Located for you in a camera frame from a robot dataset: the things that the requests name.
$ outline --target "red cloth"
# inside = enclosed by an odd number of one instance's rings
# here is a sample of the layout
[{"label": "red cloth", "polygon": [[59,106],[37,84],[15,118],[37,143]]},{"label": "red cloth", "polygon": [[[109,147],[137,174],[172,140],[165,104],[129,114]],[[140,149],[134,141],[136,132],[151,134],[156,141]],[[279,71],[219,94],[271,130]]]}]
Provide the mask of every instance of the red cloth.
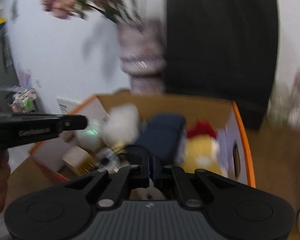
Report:
[{"label": "red cloth", "polygon": [[212,129],[209,122],[198,121],[193,127],[187,128],[187,137],[191,138],[197,135],[208,134],[210,137],[217,138],[216,132]]}]

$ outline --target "navy blue cloth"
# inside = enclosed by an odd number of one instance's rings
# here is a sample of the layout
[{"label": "navy blue cloth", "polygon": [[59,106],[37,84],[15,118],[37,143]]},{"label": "navy blue cloth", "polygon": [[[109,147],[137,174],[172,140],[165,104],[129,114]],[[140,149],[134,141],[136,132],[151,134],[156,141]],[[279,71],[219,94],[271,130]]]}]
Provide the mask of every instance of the navy blue cloth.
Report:
[{"label": "navy blue cloth", "polygon": [[180,114],[154,115],[135,144],[125,148],[127,155],[157,156],[163,165],[173,164],[185,124]]}]

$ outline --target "metal screw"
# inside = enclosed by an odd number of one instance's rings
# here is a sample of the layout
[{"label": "metal screw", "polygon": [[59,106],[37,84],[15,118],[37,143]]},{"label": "metal screw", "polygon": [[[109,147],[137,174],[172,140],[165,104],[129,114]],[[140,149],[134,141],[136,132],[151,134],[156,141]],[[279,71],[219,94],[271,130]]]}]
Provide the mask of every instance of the metal screw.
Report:
[{"label": "metal screw", "polygon": [[114,205],[114,202],[112,199],[105,198],[98,201],[98,205],[100,207],[111,207]]},{"label": "metal screw", "polygon": [[186,205],[188,207],[200,207],[201,206],[201,201],[199,199],[188,199],[186,201]]}]

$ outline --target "pink vase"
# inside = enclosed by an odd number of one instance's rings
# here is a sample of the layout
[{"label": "pink vase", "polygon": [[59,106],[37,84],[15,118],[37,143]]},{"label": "pink vase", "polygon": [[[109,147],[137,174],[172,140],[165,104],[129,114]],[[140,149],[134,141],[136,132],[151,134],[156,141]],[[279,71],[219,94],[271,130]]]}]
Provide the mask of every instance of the pink vase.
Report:
[{"label": "pink vase", "polygon": [[[132,93],[159,93],[159,90],[164,92],[163,82],[158,78],[165,67],[160,32],[158,20],[118,25],[122,71],[132,77]],[[161,85],[157,88],[151,85],[158,82]]]}]

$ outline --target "gray ridged plate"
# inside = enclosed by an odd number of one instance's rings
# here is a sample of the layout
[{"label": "gray ridged plate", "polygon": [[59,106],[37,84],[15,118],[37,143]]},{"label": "gray ridged plate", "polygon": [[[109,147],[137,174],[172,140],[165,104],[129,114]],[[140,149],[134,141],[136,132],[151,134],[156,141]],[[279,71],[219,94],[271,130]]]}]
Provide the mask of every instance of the gray ridged plate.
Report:
[{"label": "gray ridged plate", "polygon": [[74,240],[225,240],[200,212],[177,201],[123,201],[116,210],[100,212]]}]

